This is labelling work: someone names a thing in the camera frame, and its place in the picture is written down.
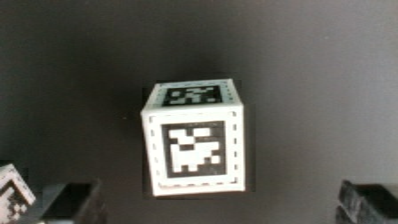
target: cube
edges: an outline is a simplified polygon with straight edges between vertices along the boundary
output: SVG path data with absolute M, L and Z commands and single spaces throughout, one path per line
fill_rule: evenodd
M 0 224 L 19 220 L 33 201 L 35 197 L 14 165 L 7 164 L 0 167 Z
M 232 80 L 156 84 L 142 126 L 152 195 L 243 191 L 243 104 Z

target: black and white pattern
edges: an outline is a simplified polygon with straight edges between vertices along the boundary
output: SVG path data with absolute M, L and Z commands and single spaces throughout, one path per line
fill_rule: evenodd
M 163 106 L 220 103 L 220 87 L 202 86 L 166 89 Z
M 33 200 L 14 166 L 7 165 L 0 170 L 0 224 L 19 220 Z
M 163 124 L 166 177 L 225 174 L 223 121 Z

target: dark background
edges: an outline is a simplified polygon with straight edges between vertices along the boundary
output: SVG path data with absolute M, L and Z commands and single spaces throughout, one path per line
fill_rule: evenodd
M 0 158 L 101 178 L 110 224 L 333 223 L 341 179 L 396 183 L 394 0 L 0 1 Z M 232 78 L 255 191 L 142 196 L 142 88 Z

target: white square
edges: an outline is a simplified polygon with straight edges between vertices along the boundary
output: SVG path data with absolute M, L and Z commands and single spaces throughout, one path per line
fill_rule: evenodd
M 142 125 L 154 196 L 243 191 L 243 105 L 232 80 L 156 84 Z

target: cube face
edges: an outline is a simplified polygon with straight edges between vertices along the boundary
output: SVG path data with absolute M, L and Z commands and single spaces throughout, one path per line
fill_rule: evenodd
M 142 124 L 154 196 L 243 191 L 243 106 L 232 81 L 156 84 Z
M 0 224 L 19 220 L 35 201 L 14 165 L 0 167 Z

